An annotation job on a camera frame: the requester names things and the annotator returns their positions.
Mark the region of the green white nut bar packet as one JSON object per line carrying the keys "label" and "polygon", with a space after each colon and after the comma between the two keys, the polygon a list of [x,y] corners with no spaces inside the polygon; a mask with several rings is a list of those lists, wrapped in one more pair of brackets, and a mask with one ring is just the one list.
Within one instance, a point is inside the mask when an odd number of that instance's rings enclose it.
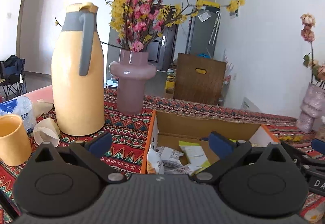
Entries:
{"label": "green white nut bar packet", "polygon": [[211,165],[200,144],[179,141],[179,146],[182,152],[186,155],[194,173],[199,173]]}

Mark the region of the red cardboard pumpkin box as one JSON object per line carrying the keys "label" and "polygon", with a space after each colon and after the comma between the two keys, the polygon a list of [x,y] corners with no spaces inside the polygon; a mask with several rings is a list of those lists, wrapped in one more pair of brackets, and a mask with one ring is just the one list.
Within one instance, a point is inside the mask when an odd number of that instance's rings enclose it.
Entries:
{"label": "red cardboard pumpkin box", "polygon": [[146,138],[141,174],[147,173],[147,154],[151,146],[155,148],[167,146],[180,151],[180,141],[201,145],[209,162],[215,163],[219,157],[213,153],[208,141],[205,140],[211,132],[218,132],[232,140],[247,140],[263,147],[270,142],[279,142],[279,139],[264,124],[228,122],[154,110]]}

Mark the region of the black folding chair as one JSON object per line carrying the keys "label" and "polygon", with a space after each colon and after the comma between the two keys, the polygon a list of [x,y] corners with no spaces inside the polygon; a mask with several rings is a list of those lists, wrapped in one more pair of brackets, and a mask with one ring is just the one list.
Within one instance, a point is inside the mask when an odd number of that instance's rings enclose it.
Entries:
{"label": "black folding chair", "polygon": [[11,55],[1,61],[1,88],[6,101],[27,93],[25,78],[25,59]]}

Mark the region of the fallen yellow petals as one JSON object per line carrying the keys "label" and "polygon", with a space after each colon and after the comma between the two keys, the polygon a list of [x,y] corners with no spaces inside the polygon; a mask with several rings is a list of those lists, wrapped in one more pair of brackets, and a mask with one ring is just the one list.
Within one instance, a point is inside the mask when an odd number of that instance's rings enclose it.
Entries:
{"label": "fallen yellow petals", "polygon": [[302,142],[303,136],[279,136],[278,139],[283,142]]}

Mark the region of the white orange snack packet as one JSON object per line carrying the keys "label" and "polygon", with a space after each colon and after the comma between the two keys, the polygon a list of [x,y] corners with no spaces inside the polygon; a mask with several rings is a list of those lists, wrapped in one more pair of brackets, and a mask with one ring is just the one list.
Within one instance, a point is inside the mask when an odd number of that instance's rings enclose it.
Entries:
{"label": "white orange snack packet", "polygon": [[161,157],[154,149],[149,149],[146,160],[147,174],[164,174],[164,166]]}

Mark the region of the wet wipes pack blue label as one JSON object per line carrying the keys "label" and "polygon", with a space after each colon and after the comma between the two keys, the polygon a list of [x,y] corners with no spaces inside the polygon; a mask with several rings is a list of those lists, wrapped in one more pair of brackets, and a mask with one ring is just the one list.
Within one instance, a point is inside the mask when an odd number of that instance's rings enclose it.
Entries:
{"label": "wet wipes pack blue label", "polygon": [[28,97],[23,95],[12,100],[0,103],[1,116],[7,114],[19,115],[23,120],[23,125],[28,133],[31,133],[36,126],[36,118],[33,112],[33,105]]}

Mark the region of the dark entrance door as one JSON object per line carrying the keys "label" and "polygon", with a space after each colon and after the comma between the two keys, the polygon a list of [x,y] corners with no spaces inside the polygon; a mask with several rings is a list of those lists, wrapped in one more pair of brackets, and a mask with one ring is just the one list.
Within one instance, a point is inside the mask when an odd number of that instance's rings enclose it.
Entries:
{"label": "dark entrance door", "polygon": [[162,37],[156,37],[146,47],[148,62],[158,71],[167,71],[170,67],[177,38],[178,25],[163,30]]}

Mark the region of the wooden chair back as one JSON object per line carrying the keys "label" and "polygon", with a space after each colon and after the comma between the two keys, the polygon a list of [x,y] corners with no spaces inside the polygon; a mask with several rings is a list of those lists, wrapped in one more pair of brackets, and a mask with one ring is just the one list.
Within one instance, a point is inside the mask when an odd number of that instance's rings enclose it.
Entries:
{"label": "wooden chair back", "polygon": [[179,100],[217,105],[225,77],[226,63],[179,53],[173,97]]}

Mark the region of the dried pink roses bouquet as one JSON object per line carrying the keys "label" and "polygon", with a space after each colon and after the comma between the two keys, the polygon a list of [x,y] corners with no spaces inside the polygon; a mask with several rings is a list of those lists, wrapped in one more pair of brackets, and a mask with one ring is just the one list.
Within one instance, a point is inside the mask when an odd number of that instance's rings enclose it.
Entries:
{"label": "dried pink roses bouquet", "polygon": [[311,84],[324,90],[324,64],[320,64],[314,57],[313,43],[316,39],[313,29],[316,27],[316,19],[310,13],[302,14],[300,19],[303,26],[300,36],[310,45],[311,49],[311,51],[303,57],[302,64],[311,70]]}

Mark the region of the crumpled beige paper cup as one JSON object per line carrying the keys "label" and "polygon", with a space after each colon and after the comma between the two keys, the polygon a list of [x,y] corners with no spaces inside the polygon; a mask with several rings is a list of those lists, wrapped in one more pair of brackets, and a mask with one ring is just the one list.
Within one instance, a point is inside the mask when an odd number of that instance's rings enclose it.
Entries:
{"label": "crumpled beige paper cup", "polygon": [[37,145],[41,145],[43,142],[50,142],[54,147],[59,146],[60,128],[51,118],[41,120],[33,130],[34,141]]}

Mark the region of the yellow ceramic mug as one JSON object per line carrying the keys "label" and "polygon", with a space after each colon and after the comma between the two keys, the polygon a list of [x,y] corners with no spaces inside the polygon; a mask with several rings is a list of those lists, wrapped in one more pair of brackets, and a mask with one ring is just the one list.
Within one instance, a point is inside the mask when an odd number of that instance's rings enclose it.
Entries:
{"label": "yellow ceramic mug", "polygon": [[8,166],[18,166],[31,155],[31,144],[19,115],[1,116],[1,160]]}

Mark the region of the white red-text snack packet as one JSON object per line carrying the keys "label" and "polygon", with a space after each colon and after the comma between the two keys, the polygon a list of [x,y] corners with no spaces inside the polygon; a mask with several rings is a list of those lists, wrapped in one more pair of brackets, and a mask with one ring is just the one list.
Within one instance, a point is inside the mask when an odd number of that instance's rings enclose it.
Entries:
{"label": "white red-text snack packet", "polygon": [[181,151],[166,147],[159,146],[156,148],[162,163],[166,167],[178,168],[182,166],[180,157],[184,155]]}

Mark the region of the pink textured tall vase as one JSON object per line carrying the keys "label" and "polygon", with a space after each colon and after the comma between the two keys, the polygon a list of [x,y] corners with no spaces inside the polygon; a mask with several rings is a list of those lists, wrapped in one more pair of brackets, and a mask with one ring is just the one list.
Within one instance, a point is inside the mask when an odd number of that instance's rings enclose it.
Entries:
{"label": "pink textured tall vase", "polygon": [[309,83],[300,109],[296,127],[304,133],[310,133],[315,119],[320,118],[324,112],[324,89]]}

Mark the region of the grey refrigerator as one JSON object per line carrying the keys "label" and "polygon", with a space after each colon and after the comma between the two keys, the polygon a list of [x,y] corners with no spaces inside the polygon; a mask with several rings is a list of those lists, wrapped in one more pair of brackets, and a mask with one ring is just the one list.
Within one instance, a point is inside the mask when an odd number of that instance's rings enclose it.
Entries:
{"label": "grey refrigerator", "polygon": [[204,6],[196,17],[190,19],[186,53],[212,59],[220,22],[220,9]]}

